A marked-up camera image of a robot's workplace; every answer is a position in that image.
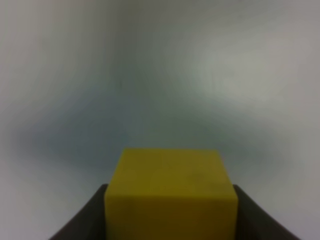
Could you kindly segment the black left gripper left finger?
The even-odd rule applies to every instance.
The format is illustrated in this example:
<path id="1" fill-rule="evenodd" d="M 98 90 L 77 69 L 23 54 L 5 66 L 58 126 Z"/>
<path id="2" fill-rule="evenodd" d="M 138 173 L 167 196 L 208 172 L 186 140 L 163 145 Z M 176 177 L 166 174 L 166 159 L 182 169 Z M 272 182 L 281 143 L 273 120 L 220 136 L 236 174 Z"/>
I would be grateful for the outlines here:
<path id="1" fill-rule="evenodd" d="M 103 184 L 85 206 L 51 240 L 106 240 L 104 195 L 108 185 Z"/>

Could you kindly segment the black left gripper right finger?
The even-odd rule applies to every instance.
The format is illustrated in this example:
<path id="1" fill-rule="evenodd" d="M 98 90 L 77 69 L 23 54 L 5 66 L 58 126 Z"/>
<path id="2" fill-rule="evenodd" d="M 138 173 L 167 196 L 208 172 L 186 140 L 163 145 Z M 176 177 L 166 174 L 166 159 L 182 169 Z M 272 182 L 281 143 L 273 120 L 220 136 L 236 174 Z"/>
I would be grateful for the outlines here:
<path id="1" fill-rule="evenodd" d="M 234 184 L 233 188 L 238 197 L 236 240 L 299 240 L 264 211 L 238 185 Z"/>

